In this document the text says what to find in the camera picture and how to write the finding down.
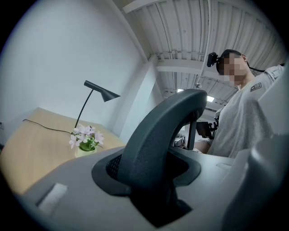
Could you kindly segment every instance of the corrugated metal ceiling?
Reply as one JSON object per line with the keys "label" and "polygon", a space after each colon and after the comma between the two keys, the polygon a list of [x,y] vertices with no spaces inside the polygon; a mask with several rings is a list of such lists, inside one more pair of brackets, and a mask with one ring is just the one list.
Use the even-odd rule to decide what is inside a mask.
{"label": "corrugated metal ceiling", "polygon": [[[125,1],[124,6],[132,2]],[[281,64],[287,51],[266,17],[248,1],[212,0],[212,30],[209,53],[221,54],[225,49],[238,50],[257,69]],[[160,54],[160,59],[203,61],[204,56],[186,52],[205,53],[208,36],[207,0],[164,0],[129,13],[134,23],[144,31],[148,53]],[[161,72],[158,81],[163,91],[194,88],[196,75]],[[227,82],[201,78],[202,89],[215,101],[226,105],[237,88]]]}

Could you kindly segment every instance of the potted plant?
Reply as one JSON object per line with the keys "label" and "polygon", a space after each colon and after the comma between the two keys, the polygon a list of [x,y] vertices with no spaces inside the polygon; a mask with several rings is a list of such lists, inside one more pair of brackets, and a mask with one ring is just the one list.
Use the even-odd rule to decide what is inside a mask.
{"label": "potted plant", "polygon": [[103,144],[104,137],[99,131],[95,131],[94,127],[84,127],[78,124],[70,135],[69,144],[71,149],[76,146],[75,157],[81,157],[95,153],[99,144]]}

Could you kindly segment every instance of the pipe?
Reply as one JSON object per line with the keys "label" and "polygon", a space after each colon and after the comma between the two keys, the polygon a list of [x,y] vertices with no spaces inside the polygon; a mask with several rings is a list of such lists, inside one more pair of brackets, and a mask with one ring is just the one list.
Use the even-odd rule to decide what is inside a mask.
{"label": "pipe", "polygon": [[203,65],[202,65],[202,69],[200,70],[200,74],[198,75],[197,83],[195,84],[196,87],[199,86],[200,77],[203,74],[205,63],[206,63],[206,59],[207,59],[208,52],[209,52],[209,44],[210,44],[210,37],[211,37],[211,27],[212,27],[211,0],[208,0],[208,8],[209,8],[209,29],[208,29],[207,45],[206,45],[206,51],[205,51],[205,56],[204,56],[204,62],[203,62]]}

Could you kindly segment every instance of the person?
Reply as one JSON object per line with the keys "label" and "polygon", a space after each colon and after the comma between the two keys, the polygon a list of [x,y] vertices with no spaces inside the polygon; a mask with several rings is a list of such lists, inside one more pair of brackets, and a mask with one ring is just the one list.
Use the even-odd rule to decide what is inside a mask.
{"label": "person", "polygon": [[229,76],[230,83],[238,86],[238,91],[216,112],[219,126],[214,139],[195,142],[194,147],[203,153],[235,158],[239,151],[252,148],[273,134],[258,100],[280,75],[283,66],[270,67],[255,77],[245,55],[225,50],[216,67],[220,75]]}

